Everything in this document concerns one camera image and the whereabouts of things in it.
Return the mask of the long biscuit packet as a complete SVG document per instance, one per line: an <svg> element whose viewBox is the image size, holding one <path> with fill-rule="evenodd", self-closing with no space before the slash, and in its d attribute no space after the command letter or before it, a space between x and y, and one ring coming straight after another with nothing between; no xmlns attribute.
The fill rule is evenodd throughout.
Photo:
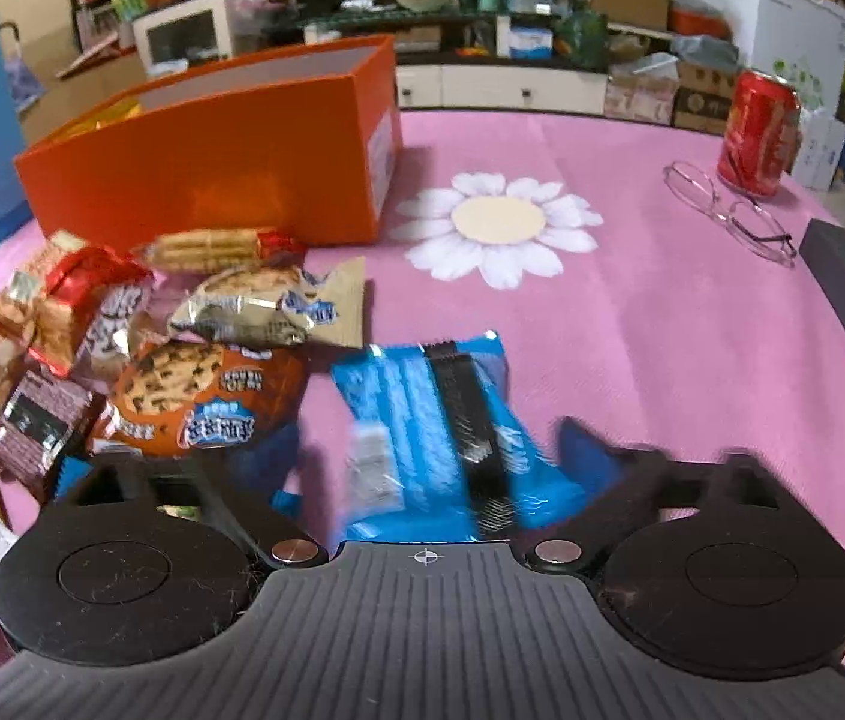
<svg viewBox="0 0 845 720"><path fill-rule="evenodd" d="M276 227L194 229L162 234L134 249L134 255L152 270L201 275L235 266L292 265L305 254L305 244Z"/></svg>

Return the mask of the orange cardboard box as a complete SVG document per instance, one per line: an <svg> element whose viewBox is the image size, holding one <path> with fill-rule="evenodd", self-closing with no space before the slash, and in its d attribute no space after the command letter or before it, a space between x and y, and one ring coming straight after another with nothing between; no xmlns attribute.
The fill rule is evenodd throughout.
<svg viewBox="0 0 845 720"><path fill-rule="evenodd" d="M274 227L371 244L402 147L388 36L297 44L126 89L17 156L41 231L131 250Z"/></svg>

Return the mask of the beige cookie packet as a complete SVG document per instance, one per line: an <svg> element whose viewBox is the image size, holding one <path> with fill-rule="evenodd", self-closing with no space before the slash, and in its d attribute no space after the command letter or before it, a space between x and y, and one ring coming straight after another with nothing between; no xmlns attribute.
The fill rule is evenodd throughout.
<svg viewBox="0 0 845 720"><path fill-rule="evenodd" d="M363 257L321 277L299 265L240 266L199 284L167 323L173 332L253 349L305 343L360 348L363 293Z"/></svg>

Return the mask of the brown chocolate snack packet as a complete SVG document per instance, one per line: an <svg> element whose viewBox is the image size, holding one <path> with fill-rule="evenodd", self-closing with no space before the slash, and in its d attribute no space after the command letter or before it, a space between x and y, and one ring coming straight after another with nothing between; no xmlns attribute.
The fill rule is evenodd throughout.
<svg viewBox="0 0 845 720"><path fill-rule="evenodd" d="M61 460L79 450L102 406L102 395L81 383L25 372L0 415L0 476L38 504L50 502Z"/></svg>

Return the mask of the white small fridge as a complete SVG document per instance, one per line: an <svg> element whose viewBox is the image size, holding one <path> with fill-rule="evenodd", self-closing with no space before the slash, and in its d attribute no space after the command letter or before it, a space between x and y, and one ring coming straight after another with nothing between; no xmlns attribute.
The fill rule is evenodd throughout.
<svg viewBox="0 0 845 720"><path fill-rule="evenodd" d="M712 0L742 65L792 85L804 109L834 114L845 73L845 8L832 0Z"/></svg>

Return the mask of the red soda can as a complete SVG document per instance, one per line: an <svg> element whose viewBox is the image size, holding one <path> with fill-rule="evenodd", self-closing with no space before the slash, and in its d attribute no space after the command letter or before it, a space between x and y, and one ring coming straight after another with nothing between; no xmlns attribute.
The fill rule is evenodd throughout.
<svg viewBox="0 0 845 720"><path fill-rule="evenodd" d="M799 143L798 95L777 76L746 68L736 78L718 177L756 200L772 199Z"/></svg>

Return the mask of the red peanut snack packet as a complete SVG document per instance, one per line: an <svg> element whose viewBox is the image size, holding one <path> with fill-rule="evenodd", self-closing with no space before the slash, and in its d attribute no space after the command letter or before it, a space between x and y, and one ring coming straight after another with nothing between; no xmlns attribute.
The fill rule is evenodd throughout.
<svg viewBox="0 0 845 720"><path fill-rule="evenodd" d="M66 377L110 291L139 286L151 272L130 255L56 231L0 291L0 332Z"/></svg>

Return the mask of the white tv cabinet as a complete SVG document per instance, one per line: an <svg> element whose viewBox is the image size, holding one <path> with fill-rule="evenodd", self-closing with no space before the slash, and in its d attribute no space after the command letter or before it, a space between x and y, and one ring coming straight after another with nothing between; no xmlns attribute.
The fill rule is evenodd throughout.
<svg viewBox="0 0 845 720"><path fill-rule="evenodd" d="M511 65L398 65L402 109L605 112L608 77L588 71Z"/></svg>

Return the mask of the pink floral tablecloth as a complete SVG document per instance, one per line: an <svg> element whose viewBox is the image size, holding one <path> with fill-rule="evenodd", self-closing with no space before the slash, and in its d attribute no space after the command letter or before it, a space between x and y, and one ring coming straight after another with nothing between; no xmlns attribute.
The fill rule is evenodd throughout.
<svg viewBox="0 0 845 720"><path fill-rule="evenodd" d="M811 271L767 262L664 185L710 169L715 138L567 115L408 112L365 250L369 337L429 343L497 332L510 405L551 445L573 416L682 460L749 449L845 548L845 332ZM554 231L498 252L523 277L491 286L435 218L457 187L509 184Z"/></svg>

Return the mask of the orange cookie packet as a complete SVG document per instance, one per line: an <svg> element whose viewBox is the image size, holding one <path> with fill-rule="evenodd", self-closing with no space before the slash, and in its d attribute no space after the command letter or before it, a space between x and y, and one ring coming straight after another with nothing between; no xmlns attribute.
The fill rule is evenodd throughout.
<svg viewBox="0 0 845 720"><path fill-rule="evenodd" d="M243 447L295 418L305 382L306 360L290 348L148 344L116 379L87 450L177 457Z"/></svg>

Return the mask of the blue black striped packet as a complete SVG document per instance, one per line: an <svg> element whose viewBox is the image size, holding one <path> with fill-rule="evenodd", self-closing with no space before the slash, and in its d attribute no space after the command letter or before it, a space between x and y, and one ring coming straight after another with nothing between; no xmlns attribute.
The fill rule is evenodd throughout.
<svg viewBox="0 0 845 720"><path fill-rule="evenodd" d="M331 544L520 538L591 499L513 413L492 330L324 356L302 422L299 509Z"/></svg>

